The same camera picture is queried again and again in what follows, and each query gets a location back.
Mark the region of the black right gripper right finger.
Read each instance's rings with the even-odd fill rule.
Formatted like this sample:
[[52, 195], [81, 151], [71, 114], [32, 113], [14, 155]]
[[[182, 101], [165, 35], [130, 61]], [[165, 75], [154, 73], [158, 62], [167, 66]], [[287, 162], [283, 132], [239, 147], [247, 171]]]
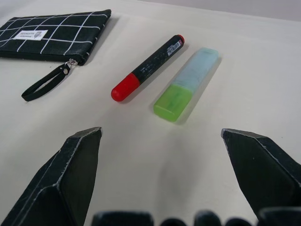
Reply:
[[222, 129], [239, 187], [259, 224], [301, 224], [301, 164], [269, 137]]

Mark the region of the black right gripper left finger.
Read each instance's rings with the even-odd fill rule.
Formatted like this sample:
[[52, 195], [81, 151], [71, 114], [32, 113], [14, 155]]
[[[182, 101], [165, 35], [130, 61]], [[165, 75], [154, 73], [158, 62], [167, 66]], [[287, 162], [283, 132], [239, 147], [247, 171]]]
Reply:
[[79, 131], [37, 171], [0, 226], [83, 226], [92, 198], [101, 127]]

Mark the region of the black grid pencil pouch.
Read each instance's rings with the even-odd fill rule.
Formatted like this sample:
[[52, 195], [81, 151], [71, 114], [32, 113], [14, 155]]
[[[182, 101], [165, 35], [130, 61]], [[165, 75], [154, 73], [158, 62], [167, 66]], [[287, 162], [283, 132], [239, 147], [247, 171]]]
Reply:
[[9, 19], [0, 27], [0, 57], [62, 62], [21, 97], [29, 102], [50, 92], [84, 65], [111, 17], [111, 10]]

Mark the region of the green highlighter pen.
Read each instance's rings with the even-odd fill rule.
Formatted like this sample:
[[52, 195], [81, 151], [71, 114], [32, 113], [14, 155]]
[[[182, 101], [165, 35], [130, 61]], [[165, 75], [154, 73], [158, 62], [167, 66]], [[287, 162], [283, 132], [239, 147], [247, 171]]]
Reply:
[[167, 121], [177, 121], [218, 58], [219, 52], [214, 49], [196, 51], [155, 102], [153, 112]]

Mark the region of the black marker with red cap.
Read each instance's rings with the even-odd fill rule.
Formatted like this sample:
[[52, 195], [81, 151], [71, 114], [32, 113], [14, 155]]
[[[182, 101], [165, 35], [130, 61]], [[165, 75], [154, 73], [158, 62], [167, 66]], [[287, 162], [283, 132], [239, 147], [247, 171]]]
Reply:
[[184, 43], [183, 36], [179, 34], [170, 38], [112, 89], [112, 99], [117, 102], [125, 100], [179, 51], [184, 46]]

